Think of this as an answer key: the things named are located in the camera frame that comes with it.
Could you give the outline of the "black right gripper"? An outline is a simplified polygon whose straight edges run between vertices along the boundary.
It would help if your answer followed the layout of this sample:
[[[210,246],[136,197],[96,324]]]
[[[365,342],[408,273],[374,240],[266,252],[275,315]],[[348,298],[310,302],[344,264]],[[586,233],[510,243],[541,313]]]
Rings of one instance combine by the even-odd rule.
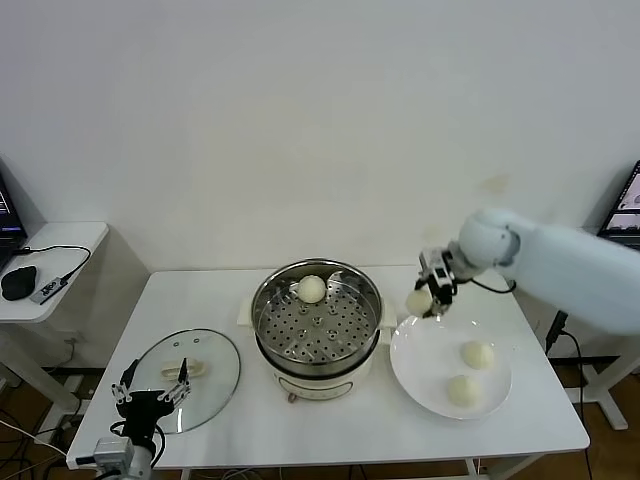
[[[414,290],[431,292],[433,297],[429,308],[423,314],[424,318],[444,315],[458,292],[456,280],[448,272],[434,272],[430,276],[419,277],[414,284]]]

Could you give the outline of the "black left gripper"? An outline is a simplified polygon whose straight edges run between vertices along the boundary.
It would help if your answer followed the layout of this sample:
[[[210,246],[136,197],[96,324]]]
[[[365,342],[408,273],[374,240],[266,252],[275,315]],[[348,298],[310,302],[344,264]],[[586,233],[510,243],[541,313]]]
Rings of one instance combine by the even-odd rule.
[[[111,385],[116,410],[124,420],[122,433],[131,440],[152,440],[158,421],[173,412],[173,404],[180,404],[191,391],[189,362],[170,364],[161,369],[163,380],[175,384],[165,392],[160,390],[132,392],[136,369],[140,360],[134,359],[122,373],[118,383]]]

